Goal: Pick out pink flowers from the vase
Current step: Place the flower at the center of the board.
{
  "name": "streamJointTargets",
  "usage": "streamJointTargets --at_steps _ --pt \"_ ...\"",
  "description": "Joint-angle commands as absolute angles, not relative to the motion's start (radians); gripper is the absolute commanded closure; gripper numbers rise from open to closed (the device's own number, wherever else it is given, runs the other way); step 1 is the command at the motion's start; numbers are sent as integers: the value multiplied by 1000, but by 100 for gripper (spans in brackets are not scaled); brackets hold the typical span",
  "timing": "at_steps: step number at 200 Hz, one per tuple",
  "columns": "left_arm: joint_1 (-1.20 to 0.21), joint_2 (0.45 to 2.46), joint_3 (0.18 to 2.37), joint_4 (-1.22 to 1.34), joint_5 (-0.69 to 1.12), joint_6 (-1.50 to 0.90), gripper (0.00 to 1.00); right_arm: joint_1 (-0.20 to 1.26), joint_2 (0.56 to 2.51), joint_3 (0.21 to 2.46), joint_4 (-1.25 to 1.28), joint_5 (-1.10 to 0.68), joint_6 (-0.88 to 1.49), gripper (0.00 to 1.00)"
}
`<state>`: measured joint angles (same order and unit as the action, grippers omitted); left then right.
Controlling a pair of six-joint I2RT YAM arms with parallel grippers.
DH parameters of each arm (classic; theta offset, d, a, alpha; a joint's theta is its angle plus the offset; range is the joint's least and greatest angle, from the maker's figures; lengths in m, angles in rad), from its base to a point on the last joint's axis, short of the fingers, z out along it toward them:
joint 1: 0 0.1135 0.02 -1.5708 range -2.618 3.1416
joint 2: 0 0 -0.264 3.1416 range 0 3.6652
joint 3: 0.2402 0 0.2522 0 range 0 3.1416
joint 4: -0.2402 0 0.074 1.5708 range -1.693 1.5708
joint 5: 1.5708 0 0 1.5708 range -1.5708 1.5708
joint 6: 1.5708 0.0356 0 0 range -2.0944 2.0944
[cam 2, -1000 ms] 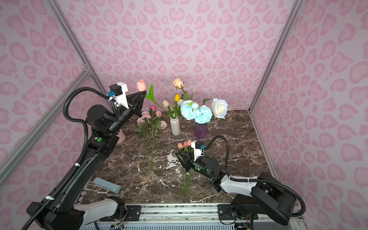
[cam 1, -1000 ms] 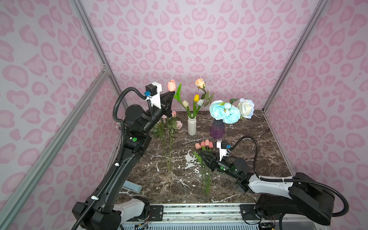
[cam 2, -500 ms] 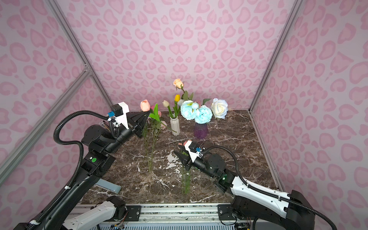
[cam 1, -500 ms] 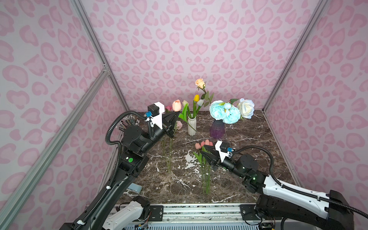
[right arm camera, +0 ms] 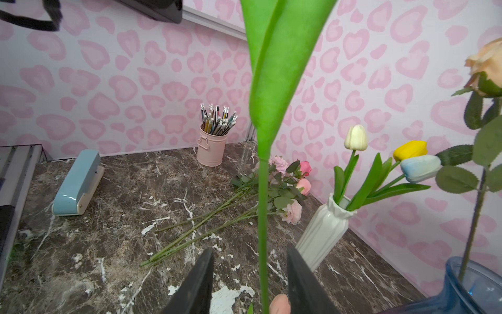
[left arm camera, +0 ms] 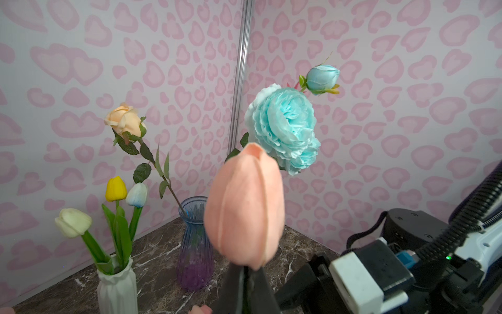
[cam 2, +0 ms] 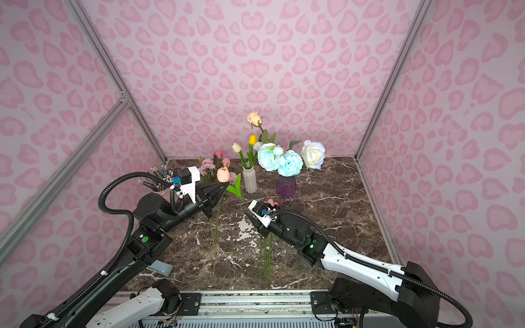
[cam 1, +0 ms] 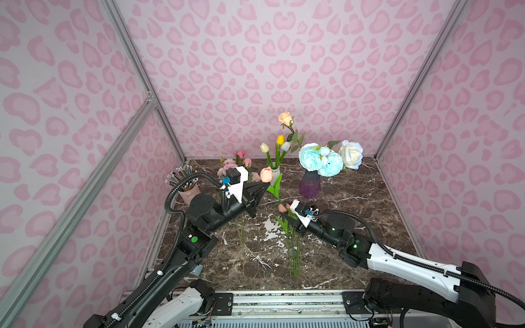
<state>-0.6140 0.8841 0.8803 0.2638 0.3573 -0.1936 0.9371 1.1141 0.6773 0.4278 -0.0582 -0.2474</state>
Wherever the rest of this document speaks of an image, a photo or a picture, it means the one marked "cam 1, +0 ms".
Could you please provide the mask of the pink tulip stem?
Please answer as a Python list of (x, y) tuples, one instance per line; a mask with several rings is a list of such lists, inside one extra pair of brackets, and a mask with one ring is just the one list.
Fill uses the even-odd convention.
[(287, 209), (290, 213), (290, 216), (294, 216), (296, 218), (299, 217), (299, 214), (297, 212), (297, 208), (298, 206), (300, 205), (300, 201), (295, 199), (294, 201), (292, 201), (290, 204), (287, 204)]
[(284, 218), (284, 215), (290, 216), (290, 213), (287, 209), (287, 204), (279, 203), (278, 211), (280, 215), (276, 218), (276, 220), (284, 231), (290, 276), (297, 278), (300, 275), (300, 236), (294, 234), (292, 228), (288, 227), (288, 223)]
[(261, 178), (261, 182), (270, 183), (270, 187), (268, 188), (268, 191), (273, 196), (275, 196), (277, 199), (280, 199), (280, 184), (282, 181), (282, 174), (279, 176), (274, 186), (271, 186), (272, 168), (267, 167), (267, 168), (262, 169), (260, 173), (260, 178)]

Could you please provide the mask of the large pink peony stem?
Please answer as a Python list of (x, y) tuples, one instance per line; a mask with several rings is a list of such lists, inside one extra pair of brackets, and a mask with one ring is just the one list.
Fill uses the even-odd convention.
[(247, 215), (242, 215), (236, 219), (237, 233), (239, 237), (239, 244), (244, 246), (246, 244), (245, 232), (246, 232), (246, 217)]

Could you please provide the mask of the pink carnation flower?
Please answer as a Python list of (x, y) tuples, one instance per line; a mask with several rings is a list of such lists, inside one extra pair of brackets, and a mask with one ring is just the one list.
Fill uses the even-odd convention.
[(217, 171), (217, 176), (218, 176), (219, 179), (225, 177), (226, 173), (227, 173), (227, 171), (229, 169), (236, 168), (238, 166), (237, 162), (234, 159), (231, 159), (231, 158), (229, 158), (229, 159), (221, 158), (220, 159), (220, 164), (221, 164), (221, 167)]

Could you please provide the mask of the magenta rose stem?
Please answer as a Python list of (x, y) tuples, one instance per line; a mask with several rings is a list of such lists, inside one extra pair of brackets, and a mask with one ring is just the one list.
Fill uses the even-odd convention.
[(243, 167), (248, 172), (248, 182), (255, 183), (260, 182), (261, 178), (257, 170), (252, 166), (252, 160), (246, 157), (246, 153), (243, 150), (239, 150), (235, 154), (235, 161), (237, 166)]

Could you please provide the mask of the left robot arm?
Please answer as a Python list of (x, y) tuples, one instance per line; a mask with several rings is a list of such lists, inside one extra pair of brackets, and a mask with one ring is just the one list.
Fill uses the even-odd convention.
[(254, 217), (269, 183), (248, 183), (238, 198), (220, 205), (211, 195), (195, 196), (183, 217), (170, 253), (119, 305), (105, 315), (93, 314), (85, 327), (174, 327), (192, 314), (210, 314), (214, 290), (202, 280), (168, 303), (164, 299), (217, 245), (214, 233), (243, 213)]

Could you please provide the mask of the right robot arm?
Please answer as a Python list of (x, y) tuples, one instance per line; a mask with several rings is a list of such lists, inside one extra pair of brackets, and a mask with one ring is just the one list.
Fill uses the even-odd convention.
[(496, 295), (488, 290), (488, 280), (477, 265), (446, 265), (381, 247), (373, 238), (361, 235), (354, 221), (342, 214), (308, 224), (291, 216), (286, 220), (300, 235), (309, 232), (336, 248), (350, 267), (406, 280), (399, 284), (373, 278), (362, 297), (369, 311), (419, 310), (449, 318), (460, 327), (495, 327)]

